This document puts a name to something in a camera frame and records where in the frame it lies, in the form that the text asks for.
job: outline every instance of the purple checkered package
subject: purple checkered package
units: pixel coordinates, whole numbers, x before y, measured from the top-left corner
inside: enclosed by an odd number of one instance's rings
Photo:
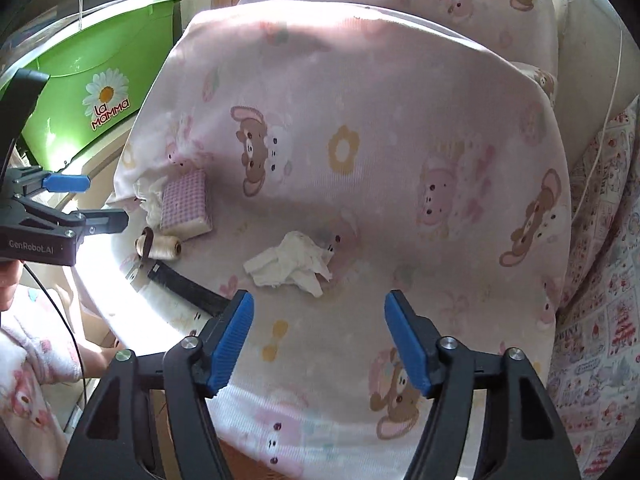
[[[207,175],[203,170],[193,171],[169,182],[162,194],[163,235],[188,240],[213,229],[207,207]]]

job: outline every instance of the patterned sleeve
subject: patterned sleeve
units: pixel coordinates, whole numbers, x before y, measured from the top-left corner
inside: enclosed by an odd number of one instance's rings
[[[49,294],[63,309],[55,291],[50,290]],[[25,349],[40,384],[81,379],[71,336],[43,292],[19,285],[11,309],[2,313],[2,330]]]

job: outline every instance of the blue gripper pad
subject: blue gripper pad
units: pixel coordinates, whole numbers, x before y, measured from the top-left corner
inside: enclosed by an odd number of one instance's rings
[[[385,320],[411,384],[423,396],[427,396],[431,390],[431,381],[427,372],[428,357],[412,327],[417,320],[415,312],[410,306],[408,308],[401,306],[395,295],[390,292],[385,298]]]
[[[225,321],[227,326],[211,356],[211,376],[207,381],[207,387],[214,394],[229,383],[236,367],[240,351],[254,322],[254,297],[246,292],[235,312],[230,316],[227,312],[222,314],[219,322]]]
[[[90,186],[86,175],[51,173],[42,179],[42,187],[51,193],[84,193]]]

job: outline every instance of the green container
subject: green container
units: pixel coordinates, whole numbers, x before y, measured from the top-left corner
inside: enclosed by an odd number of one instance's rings
[[[82,30],[78,22],[65,27],[0,78],[4,89],[21,67],[50,75],[22,131],[38,164],[64,168],[140,109],[179,37],[174,31],[178,1],[126,0],[93,12],[82,19]]]

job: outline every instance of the metal screw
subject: metal screw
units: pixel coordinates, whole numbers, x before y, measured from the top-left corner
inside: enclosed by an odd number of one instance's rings
[[[131,350],[119,350],[116,352],[116,361],[124,362],[131,359]]]
[[[524,352],[519,348],[509,348],[507,355],[514,361],[522,361],[524,359]]]
[[[196,348],[198,346],[198,338],[193,335],[188,335],[182,341],[180,341],[182,348]]]
[[[455,337],[447,335],[440,340],[440,345],[447,350],[454,350],[458,348],[458,340]]]

